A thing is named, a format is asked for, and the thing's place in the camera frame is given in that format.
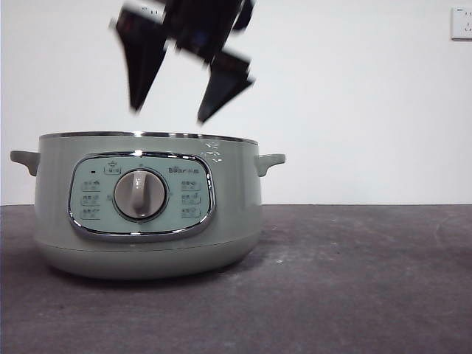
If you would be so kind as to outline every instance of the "silver trim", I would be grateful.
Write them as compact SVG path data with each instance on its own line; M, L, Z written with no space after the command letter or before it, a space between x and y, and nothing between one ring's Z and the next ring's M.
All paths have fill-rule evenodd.
M146 243L146 242L159 242L159 241L169 241L169 240L179 240L182 238L190 237L196 235L209 225L209 222L212 219L212 216L215 214L216 208L216 197L215 197L215 185L213 184L212 171L209 168L209 165L202 158L195 155L187 155L180 153L158 153L158 152L139 152L139 156L151 156L151 157L165 157L173 159L191 159L199 162L205 169L206 172L206 181L208 183L209 189L209 207L205 216L203 216L199 222L195 223L192 226L188 226L179 230L169 230L164 232L101 232L97 230L90 229L81 225L77 219L74 218L71 211L71 196L72 196L72 185L74 183L75 173L78 166L85 160L90 159L100 159L110 156L136 156L136 151L133 152L118 152L118 153L92 153L81 159L75 166L74 172L72 173L72 180L69 188L69 199L67 202L67 213L69 215L69 221L72 226L79 231L80 235L88 238L90 240L99 240L99 241L108 241L108 242L117 242L117 243Z
M50 138L69 138L80 136L133 136L133 137L157 137L157 138L188 138L188 139L208 139L223 140L227 142L245 142L259 145L256 141L250 139L234 138L232 136L189 134L189 133L154 133L148 131L77 131L70 133L53 133L41 135L39 139Z

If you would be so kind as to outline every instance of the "black plastic piece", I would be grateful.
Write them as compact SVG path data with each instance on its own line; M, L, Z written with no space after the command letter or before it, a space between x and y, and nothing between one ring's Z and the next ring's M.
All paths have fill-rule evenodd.
M141 109L165 56L167 34L161 24L122 10L117 32L128 65L130 104Z
M249 22L251 21L252 17L252 10L254 9L254 4L252 4L251 0L245 0L243 4L243 8L239 16L237 17L236 23L233 26L233 31L241 31L247 28Z
M205 123L228 101L254 83L248 79L249 62L221 52L211 65L211 73L204 98L198 110L198 121Z
M222 52L229 33L249 24L253 4L251 0L157 1L166 4L162 23L144 17L139 9L123 8L116 26L128 65L131 107L141 109L164 60L166 40L173 39L177 48L211 66L198 112L198 120L205 122L253 83L248 79L249 62Z

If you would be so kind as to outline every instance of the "wall outlet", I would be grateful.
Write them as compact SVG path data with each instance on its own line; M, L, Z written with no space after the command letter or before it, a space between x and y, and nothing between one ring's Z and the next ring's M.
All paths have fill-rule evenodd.
M472 40L472 7L452 9L452 39Z

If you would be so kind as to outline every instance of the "dial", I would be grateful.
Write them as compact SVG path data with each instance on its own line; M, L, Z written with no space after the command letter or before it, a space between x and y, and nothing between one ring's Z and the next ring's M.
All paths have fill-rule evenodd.
M134 170L126 173L115 186L114 200L120 212L140 221L157 214L166 201L164 182L149 170Z

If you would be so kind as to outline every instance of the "cooker handle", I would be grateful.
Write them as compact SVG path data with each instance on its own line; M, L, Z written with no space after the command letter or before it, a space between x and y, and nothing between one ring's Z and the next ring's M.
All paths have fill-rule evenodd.
M256 156L257 175L263 177L267 174L267 170L276 164L285 163L284 153L273 153L271 155Z
M36 176L39 165L39 153L13 150L10 151L10 160L13 162L18 162L19 164L24 164L26 167L28 167L29 174L31 176Z

